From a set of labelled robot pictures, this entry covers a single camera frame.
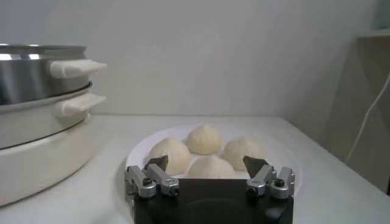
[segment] white table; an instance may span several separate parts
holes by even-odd
[[[133,223],[123,174],[132,147],[164,128],[202,122],[265,131],[291,149],[304,172],[294,223],[390,223],[390,197],[283,119],[143,116],[95,116],[88,128],[100,151],[59,184],[0,208],[0,223]]]

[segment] pot handle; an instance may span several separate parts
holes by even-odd
[[[105,98],[105,96],[85,93],[72,99],[59,101],[54,105],[54,115],[57,117],[70,117],[90,110],[92,107],[103,102]]]
[[[89,59],[81,59],[52,61],[49,70],[53,78],[70,79],[90,75],[105,68],[107,68],[107,64]]]

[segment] round plate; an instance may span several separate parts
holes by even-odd
[[[144,167],[147,163],[147,156],[156,143],[168,137],[176,138],[185,142],[185,138],[187,137],[188,133],[198,126],[200,126],[200,124],[172,127],[162,131],[158,131],[144,138],[130,152],[130,155],[127,157],[126,167]],[[232,125],[226,124],[211,124],[211,126],[216,128],[221,133],[223,138],[222,149],[220,149],[218,156],[222,154],[225,144],[228,143],[230,140],[242,136],[251,137],[265,146],[266,157],[264,159],[270,165],[274,166],[278,172],[283,166],[292,168],[296,175],[295,193],[297,194],[300,186],[302,185],[302,169],[299,165],[298,160],[294,157],[292,152],[285,145],[283,145],[281,142],[278,142],[272,136],[268,136],[266,133],[261,133],[261,135],[257,133],[257,135],[254,135],[250,130],[245,130],[244,128],[240,129],[238,127],[232,127]],[[192,153],[191,164],[201,157],[205,157],[205,155],[197,155]],[[187,171],[183,174],[176,175],[174,177],[186,178]],[[246,171],[235,172],[237,179],[249,179],[249,174]]]

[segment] steamed bun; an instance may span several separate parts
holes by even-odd
[[[166,166],[166,174],[168,175],[178,175],[184,173],[191,160],[190,151],[188,151],[187,146],[181,141],[174,138],[166,138],[155,146],[149,153],[148,160],[152,158],[157,158],[160,156],[168,156],[168,165]]]
[[[188,178],[200,179],[231,179],[235,177],[235,171],[227,161],[217,156],[207,156],[195,161],[190,167]]]
[[[201,125],[188,134],[186,144],[193,153],[210,155],[219,151],[222,137],[211,126]]]
[[[253,139],[240,137],[231,140],[225,145],[223,158],[229,161],[235,170],[246,170],[244,156],[258,159],[265,158],[265,149],[260,147]]]

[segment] white cable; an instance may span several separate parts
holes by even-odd
[[[352,148],[349,151],[348,156],[347,156],[347,158],[345,160],[345,164],[347,164],[349,162],[349,159],[351,158],[352,154],[354,153],[354,151],[355,151],[355,149],[356,149],[356,147],[357,147],[357,145],[359,143],[360,137],[363,134],[363,130],[364,130],[365,126],[366,126],[366,123],[367,123],[367,120],[368,120],[368,116],[370,115],[371,110],[377,104],[377,102],[379,101],[379,99],[383,95],[383,93],[385,92],[385,90],[386,90],[387,86],[389,85],[389,83],[390,83],[390,73],[388,75],[388,79],[386,79],[386,82],[383,85],[381,91],[379,92],[377,98],[372,102],[371,106],[366,111],[366,115],[364,116],[363,122],[361,123],[360,129],[359,129],[359,132],[358,132],[358,136],[356,137],[355,141],[353,142]]]

